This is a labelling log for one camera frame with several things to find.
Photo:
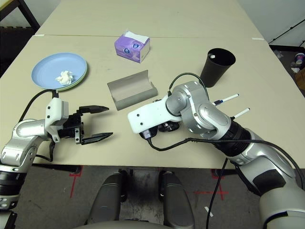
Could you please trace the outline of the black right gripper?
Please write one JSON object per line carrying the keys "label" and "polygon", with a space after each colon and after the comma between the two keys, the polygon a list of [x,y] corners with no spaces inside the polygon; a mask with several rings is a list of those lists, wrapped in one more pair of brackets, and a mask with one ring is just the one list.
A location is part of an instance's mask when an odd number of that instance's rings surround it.
{"label": "black right gripper", "polygon": [[167,121],[158,125],[158,130],[160,132],[172,132],[179,129],[179,127],[180,127],[179,122]]}

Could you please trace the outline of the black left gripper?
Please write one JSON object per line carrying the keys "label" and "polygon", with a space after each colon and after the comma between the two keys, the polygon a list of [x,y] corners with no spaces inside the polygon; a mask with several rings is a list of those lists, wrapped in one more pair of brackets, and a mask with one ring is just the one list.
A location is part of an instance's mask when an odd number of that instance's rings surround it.
{"label": "black left gripper", "polygon": [[80,106],[76,113],[69,115],[67,121],[63,124],[63,128],[58,131],[60,138],[74,138],[76,144],[87,145],[102,141],[110,137],[113,132],[94,134],[91,137],[83,138],[84,129],[81,121],[82,114],[97,114],[108,111],[109,108],[99,105]]}

